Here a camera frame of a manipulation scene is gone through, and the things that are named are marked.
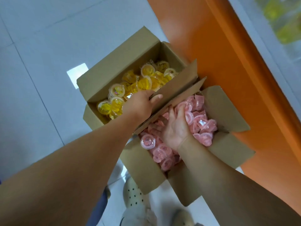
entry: orange wall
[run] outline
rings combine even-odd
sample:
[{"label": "orange wall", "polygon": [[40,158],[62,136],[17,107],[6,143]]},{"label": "orange wall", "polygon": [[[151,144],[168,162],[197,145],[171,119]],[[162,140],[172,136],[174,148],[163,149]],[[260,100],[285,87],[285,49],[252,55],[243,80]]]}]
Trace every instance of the orange wall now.
[{"label": "orange wall", "polygon": [[245,174],[301,214],[300,122],[227,0],[148,0],[168,40],[220,85],[251,131]]}]

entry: hand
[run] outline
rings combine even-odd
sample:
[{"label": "hand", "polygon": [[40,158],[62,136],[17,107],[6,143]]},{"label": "hand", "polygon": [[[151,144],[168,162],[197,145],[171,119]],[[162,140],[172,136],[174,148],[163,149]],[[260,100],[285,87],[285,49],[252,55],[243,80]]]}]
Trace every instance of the hand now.
[{"label": "hand", "polygon": [[185,118],[185,105],[179,108],[177,117],[171,105],[168,110],[169,121],[162,116],[159,118],[165,126],[150,125],[153,128],[153,134],[158,135],[166,145],[177,151],[191,132]]},{"label": "hand", "polygon": [[147,120],[154,105],[163,98],[162,94],[154,96],[149,100],[149,97],[154,93],[152,90],[142,90],[133,94],[122,107],[122,113],[134,117],[138,124]]}]

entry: blue pants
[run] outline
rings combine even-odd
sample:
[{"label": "blue pants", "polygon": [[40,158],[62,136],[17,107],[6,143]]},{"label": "blue pants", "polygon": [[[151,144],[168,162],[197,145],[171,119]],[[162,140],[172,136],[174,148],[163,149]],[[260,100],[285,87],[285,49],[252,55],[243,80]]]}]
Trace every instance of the blue pants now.
[{"label": "blue pants", "polygon": [[94,207],[91,216],[86,224],[86,226],[96,226],[100,221],[104,210],[106,209],[108,203],[108,197],[106,190],[103,191],[102,196]]}]

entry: cardboard box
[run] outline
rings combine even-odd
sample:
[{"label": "cardboard box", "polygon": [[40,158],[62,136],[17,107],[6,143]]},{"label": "cardboard box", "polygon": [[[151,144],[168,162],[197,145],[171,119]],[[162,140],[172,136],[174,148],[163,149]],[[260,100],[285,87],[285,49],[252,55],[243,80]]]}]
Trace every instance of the cardboard box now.
[{"label": "cardboard box", "polygon": [[[212,86],[200,91],[206,78],[198,78],[196,60],[188,64],[175,53],[169,43],[160,42],[145,27],[77,80],[77,85],[87,101],[83,118],[92,130],[109,121],[96,109],[96,103],[107,98],[109,87],[121,82],[122,75],[126,71],[138,70],[150,59],[155,62],[168,61],[179,75],[154,94],[163,94],[164,97],[153,109],[151,117],[141,124],[134,134],[140,133],[150,122],[166,112],[169,105],[176,106],[188,96],[198,93],[205,96],[205,109],[208,116],[217,121],[219,129],[214,135],[213,144],[208,149],[233,168],[254,155],[254,151],[230,133],[250,130],[250,127],[221,87]],[[144,194],[156,189],[168,179],[184,206],[188,206],[201,195],[183,162],[177,164],[168,173],[162,172],[149,152],[141,147],[139,138],[133,138],[126,145],[120,158]]]}]

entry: forearm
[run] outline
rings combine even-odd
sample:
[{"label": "forearm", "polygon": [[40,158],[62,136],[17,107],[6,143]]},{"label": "forearm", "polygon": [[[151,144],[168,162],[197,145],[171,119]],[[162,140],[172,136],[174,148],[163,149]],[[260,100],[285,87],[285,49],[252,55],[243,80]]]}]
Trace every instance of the forearm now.
[{"label": "forearm", "polygon": [[193,136],[179,154],[220,225],[301,224],[301,217],[286,203],[223,163]]},{"label": "forearm", "polygon": [[5,181],[0,221],[84,225],[136,126],[122,115]]}]

